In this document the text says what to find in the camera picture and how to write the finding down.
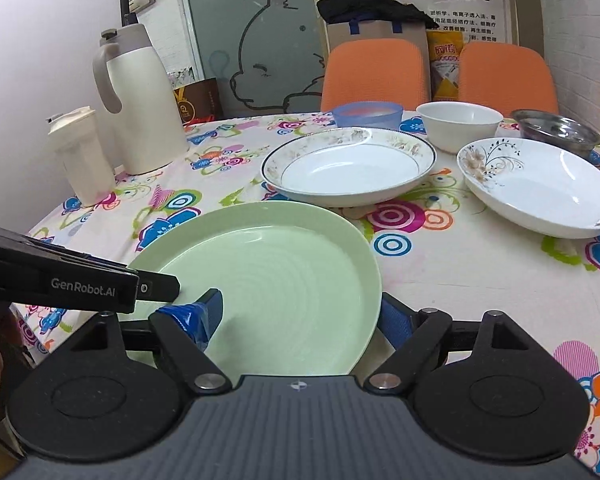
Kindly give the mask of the light green plate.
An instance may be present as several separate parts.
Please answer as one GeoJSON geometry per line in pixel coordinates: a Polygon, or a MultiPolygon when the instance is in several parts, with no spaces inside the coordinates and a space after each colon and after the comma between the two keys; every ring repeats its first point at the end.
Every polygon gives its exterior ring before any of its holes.
{"type": "Polygon", "coordinates": [[[350,374],[379,316],[370,244],[317,206],[260,202],[207,212],[160,235],[131,264],[176,276],[177,304],[219,289],[223,317],[206,355],[232,382],[350,374]]]}

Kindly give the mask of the brown floral rim plate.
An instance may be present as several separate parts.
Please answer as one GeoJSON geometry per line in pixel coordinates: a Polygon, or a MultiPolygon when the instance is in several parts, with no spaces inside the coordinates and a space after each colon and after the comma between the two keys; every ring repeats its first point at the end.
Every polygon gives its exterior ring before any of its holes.
{"type": "Polygon", "coordinates": [[[422,183],[437,162],[424,139],[381,128],[332,128],[267,154],[263,180],[291,200],[352,208],[392,200],[422,183]]]}

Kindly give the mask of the white plate black floral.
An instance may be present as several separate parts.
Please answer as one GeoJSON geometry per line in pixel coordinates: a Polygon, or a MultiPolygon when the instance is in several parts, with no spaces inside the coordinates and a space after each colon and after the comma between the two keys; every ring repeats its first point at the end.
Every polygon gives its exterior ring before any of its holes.
{"type": "Polygon", "coordinates": [[[456,162],[488,208],[527,230],[566,240],[600,235],[600,170],[562,148],[518,138],[467,144],[456,162]]]}

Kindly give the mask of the white ceramic bowl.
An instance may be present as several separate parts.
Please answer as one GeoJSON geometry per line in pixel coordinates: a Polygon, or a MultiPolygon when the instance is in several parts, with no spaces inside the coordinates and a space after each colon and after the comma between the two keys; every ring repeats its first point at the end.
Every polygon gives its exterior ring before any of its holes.
{"type": "Polygon", "coordinates": [[[456,154],[463,146],[492,138],[503,121],[493,108],[466,102],[429,102],[416,108],[429,142],[441,151],[456,154]]]}

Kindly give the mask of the blue plastic bowl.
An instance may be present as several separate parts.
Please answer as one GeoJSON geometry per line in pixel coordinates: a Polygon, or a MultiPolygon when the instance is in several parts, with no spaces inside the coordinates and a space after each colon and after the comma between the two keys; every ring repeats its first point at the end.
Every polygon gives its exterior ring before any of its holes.
{"type": "Polygon", "coordinates": [[[343,104],[332,110],[339,128],[364,127],[398,130],[403,107],[393,102],[361,101],[343,104]]]}

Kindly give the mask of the stainless steel bowl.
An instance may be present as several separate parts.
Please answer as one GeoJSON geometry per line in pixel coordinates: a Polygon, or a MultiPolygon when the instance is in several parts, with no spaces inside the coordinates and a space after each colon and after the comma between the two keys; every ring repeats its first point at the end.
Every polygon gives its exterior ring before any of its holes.
{"type": "Polygon", "coordinates": [[[600,145],[600,134],[576,120],[542,110],[514,110],[510,115],[525,139],[557,146],[589,159],[600,145]]]}

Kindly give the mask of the small cream tumbler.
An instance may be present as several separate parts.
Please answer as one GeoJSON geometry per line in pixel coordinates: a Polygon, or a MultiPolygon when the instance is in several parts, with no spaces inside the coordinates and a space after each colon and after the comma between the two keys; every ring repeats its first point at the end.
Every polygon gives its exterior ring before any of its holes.
{"type": "Polygon", "coordinates": [[[79,107],[47,119],[47,139],[57,155],[74,194],[83,206],[104,200],[114,189],[112,170],[102,144],[95,111],[79,107]]]}

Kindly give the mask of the brown gift box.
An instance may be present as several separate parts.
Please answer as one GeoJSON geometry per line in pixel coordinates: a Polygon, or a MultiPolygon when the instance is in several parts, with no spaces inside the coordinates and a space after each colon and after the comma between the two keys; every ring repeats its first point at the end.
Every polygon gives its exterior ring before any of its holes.
{"type": "Polygon", "coordinates": [[[186,84],[175,89],[174,96],[184,126],[225,118],[215,78],[186,84]]]}

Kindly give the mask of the large cream thermos jug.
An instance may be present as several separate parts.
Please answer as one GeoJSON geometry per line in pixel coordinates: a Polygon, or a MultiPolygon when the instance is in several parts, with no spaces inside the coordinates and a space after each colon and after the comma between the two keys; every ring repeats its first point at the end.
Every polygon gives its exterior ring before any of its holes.
{"type": "Polygon", "coordinates": [[[93,75],[128,174],[146,174],[187,152],[170,80],[144,25],[104,30],[93,75]]]}

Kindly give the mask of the left orange chair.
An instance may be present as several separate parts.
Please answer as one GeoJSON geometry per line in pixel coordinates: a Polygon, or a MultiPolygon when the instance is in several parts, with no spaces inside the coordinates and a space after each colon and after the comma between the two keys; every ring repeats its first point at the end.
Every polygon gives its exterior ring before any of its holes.
{"type": "Polygon", "coordinates": [[[329,53],[321,111],[354,102],[390,102],[416,110],[429,101],[422,52],[404,39],[364,39],[329,53]]]}

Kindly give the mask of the orange chair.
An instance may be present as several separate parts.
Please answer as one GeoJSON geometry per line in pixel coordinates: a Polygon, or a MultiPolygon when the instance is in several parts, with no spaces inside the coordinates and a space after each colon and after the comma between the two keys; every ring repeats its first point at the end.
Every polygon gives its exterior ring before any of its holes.
{"type": "Polygon", "coordinates": [[[321,111],[354,102],[390,102],[416,110],[429,101],[422,52],[404,39],[364,39],[329,53],[321,111]]]}
{"type": "Polygon", "coordinates": [[[539,53],[502,42],[471,41],[460,52],[460,102],[493,108],[558,113],[550,69],[539,53]]]}

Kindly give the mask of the right orange chair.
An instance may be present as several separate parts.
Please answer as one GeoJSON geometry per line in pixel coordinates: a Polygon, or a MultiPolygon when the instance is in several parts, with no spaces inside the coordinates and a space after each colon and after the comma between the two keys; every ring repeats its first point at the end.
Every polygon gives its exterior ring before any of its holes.
{"type": "Polygon", "coordinates": [[[539,53],[502,42],[471,41],[460,52],[460,102],[493,108],[558,113],[550,69],[539,53]]]}

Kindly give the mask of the glass door cat drawing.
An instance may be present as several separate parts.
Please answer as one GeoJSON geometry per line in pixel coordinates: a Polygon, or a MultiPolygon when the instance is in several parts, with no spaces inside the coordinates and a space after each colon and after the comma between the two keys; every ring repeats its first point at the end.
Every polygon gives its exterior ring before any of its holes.
{"type": "Polygon", "coordinates": [[[188,0],[204,76],[227,117],[316,112],[325,70],[314,0],[188,0]]]}

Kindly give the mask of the yellow snack bag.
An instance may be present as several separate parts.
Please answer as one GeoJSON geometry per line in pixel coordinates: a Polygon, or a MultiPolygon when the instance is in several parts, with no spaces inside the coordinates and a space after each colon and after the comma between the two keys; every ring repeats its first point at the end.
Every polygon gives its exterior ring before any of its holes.
{"type": "Polygon", "coordinates": [[[464,36],[457,30],[428,30],[427,40],[431,97],[434,101],[456,101],[464,36]]]}

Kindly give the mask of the brown paper bag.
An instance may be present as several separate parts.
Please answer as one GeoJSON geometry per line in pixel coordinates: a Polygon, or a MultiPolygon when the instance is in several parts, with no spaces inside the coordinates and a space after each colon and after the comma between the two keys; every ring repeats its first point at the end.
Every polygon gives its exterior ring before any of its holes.
{"type": "Polygon", "coordinates": [[[361,39],[404,39],[419,48],[425,72],[427,98],[431,98],[431,76],[427,29],[422,23],[393,23],[388,21],[362,21],[325,26],[326,46],[332,52],[340,44],[361,39]]]}

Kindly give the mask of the black cloth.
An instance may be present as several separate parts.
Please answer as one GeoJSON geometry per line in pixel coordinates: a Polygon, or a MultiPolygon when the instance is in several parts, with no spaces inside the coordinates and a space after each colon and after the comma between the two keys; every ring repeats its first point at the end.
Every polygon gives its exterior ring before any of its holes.
{"type": "Polygon", "coordinates": [[[318,0],[317,12],[327,24],[352,21],[386,21],[423,24],[426,29],[438,29],[438,23],[414,4],[396,0],[318,0]]]}

